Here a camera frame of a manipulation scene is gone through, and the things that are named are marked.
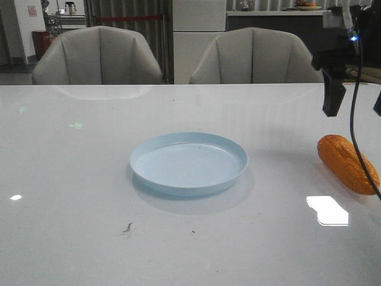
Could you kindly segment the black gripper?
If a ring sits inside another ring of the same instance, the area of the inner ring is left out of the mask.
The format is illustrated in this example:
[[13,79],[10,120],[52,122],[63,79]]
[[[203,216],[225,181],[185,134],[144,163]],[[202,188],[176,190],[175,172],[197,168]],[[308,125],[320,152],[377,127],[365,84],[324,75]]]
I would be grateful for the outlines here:
[[[354,66],[362,59],[366,67],[380,68],[380,6],[331,6],[323,12],[323,27],[345,31],[338,36],[335,48],[313,53],[311,63],[323,72],[322,110],[327,117],[336,117],[346,92],[345,73],[330,67]],[[381,116],[381,92],[373,110]]]

